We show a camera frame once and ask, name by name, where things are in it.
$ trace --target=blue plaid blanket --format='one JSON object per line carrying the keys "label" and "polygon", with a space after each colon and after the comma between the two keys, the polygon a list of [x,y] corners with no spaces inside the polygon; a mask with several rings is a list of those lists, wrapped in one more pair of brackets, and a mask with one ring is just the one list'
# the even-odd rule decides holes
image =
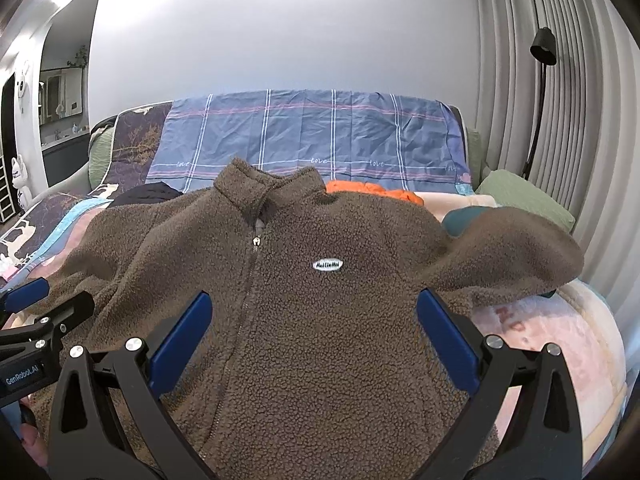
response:
{"label": "blue plaid blanket", "polygon": [[349,91],[267,90],[174,101],[146,182],[210,186],[234,156],[291,174],[468,194],[463,134],[441,102]]}

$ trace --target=black lamp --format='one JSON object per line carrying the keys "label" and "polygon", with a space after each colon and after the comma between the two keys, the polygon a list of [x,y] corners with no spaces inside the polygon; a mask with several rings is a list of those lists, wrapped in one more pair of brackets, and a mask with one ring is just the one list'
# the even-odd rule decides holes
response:
{"label": "black lamp", "polygon": [[533,157],[536,155],[536,146],[538,145],[538,137],[540,136],[540,124],[542,123],[542,108],[545,103],[546,89],[546,67],[553,66],[558,62],[556,57],[556,37],[548,27],[539,28],[536,37],[530,49],[531,55],[540,62],[540,98],[538,99],[538,119],[536,121],[536,129],[533,134],[533,143],[529,151],[529,156],[522,170],[522,177],[529,179]]}

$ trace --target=jacket collar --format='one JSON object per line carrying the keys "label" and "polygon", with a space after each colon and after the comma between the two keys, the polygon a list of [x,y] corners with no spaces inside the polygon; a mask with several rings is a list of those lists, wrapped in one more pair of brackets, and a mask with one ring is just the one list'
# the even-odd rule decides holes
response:
{"label": "jacket collar", "polygon": [[255,222],[260,210],[268,221],[277,210],[326,190],[316,168],[302,168],[291,176],[277,176],[257,170],[238,157],[220,172],[214,186],[248,222]]}

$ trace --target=black door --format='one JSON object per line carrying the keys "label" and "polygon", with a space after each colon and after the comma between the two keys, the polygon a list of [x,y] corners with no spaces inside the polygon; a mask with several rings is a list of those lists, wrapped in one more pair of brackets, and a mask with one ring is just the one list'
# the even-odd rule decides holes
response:
{"label": "black door", "polygon": [[0,132],[2,134],[2,158],[6,171],[9,193],[14,201],[14,207],[18,211],[18,190],[11,186],[11,159],[18,156],[15,147],[14,126],[14,98],[15,98],[15,74],[13,74],[2,87],[2,100],[0,101]]}

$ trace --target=zipper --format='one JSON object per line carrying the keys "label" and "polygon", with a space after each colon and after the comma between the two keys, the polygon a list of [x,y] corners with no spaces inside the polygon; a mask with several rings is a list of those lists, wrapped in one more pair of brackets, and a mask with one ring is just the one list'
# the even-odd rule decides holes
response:
{"label": "zipper", "polygon": [[[254,228],[254,239],[252,240],[252,244],[254,248],[251,251],[251,254],[249,257],[249,273],[248,273],[246,288],[244,290],[244,300],[242,300],[242,307],[240,310],[240,323],[238,324],[238,329],[236,330],[236,342],[234,343],[232,352],[229,355],[229,358],[226,360],[224,368],[222,369],[222,386],[220,388],[220,398],[218,399],[218,405],[216,406],[216,411],[213,415],[213,425],[211,427],[211,430],[209,431],[209,438],[207,439],[206,442],[209,442],[213,438],[213,436],[216,434],[216,431],[218,430],[218,425],[220,424],[220,415],[221,415],[220,411],[222,410],[222,403],[225,400],[226,387],[228,386],[228,381],[229,381],[229,368],[230,368],[229,363],[234,353],[236,352],[236,345],[240,338],[240,333],[244,328],[244,318],[246,317],[246,311],[249,308],[249,295],[251,294],[251,289],[254,284],[254,280],[253,280],[254,265],[255,265],[255,259],[258,253],[258,248],[260,247],[260,242],[261,240],[260,240],[260,236],[258,236],[257,234],[257,229]],[[201,452],[200,456],[201,458],[204,459],[206,458],[207,455],[206,453]]]}

